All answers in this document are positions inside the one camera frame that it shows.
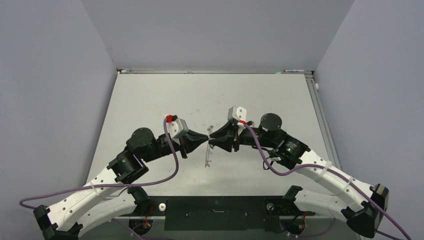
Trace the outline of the metal ring plate with keyrings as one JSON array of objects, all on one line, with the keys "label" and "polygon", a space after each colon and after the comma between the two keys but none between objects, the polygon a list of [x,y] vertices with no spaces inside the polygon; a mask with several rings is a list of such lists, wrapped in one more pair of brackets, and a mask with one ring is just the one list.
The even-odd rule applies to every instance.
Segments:
[{"label": "metal ring plate with keyrings", "polygon": [[[212,139],[212,137],[211,137],[211,135],[212,135],[212,133],[213,133],[213,130],[214,130],[214,125],[210,125],[206,130],[207,130],[207,136],[208,136],[208,139],[209,140],[211,140]],[[209,158],[210,158],[210,155],[212,154],[212,149],[213,149],[213,147],[211,147],[211,145],[209,144],[209,143],[207,143],[207,146],[206,146],[206,151],[205,151],[205,162],[204,162],[204,167],[205,168],[209,168],[210,167],[210,163],[212,162]]]}]

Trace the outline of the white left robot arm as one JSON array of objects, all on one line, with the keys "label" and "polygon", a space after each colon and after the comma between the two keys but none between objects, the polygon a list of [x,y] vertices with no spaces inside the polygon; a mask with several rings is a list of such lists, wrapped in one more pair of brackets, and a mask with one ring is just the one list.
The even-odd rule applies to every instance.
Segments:
[{"label": "white left robot arm", "polygon": [[44,239],[77,240],[115,217],[145,214],[149,196],[142,187],[127,185],[148,172],[144,161],[159,159],[178,149],[178,144],[168,141],[164,134],[156,139],[149,128],[135,130],[124,150],[87,182],[83,190],[33,211]]}]

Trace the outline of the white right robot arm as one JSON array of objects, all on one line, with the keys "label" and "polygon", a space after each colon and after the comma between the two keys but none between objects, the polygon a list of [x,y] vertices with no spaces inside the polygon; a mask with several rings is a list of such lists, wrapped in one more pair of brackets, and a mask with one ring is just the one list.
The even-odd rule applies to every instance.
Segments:
[{"label": "white right robot arm", "polygon": [[282,119],[266,113],[258,127],[241,119],[230,119],[210,135],[208,143],[227,152],[238,151],[241,145],[251,146],[261,155],[268,153],[263,163],[273,173],[287,176],[301,174],[330,192],[312,192],[300,186],[289,188],[282,207],[289,214],[298,211],[315,212],[341,221],[355,233],[374,238],[388,206],[389,190],[382,184],[362,182],[320,157],[300,140],[282,130]]}]

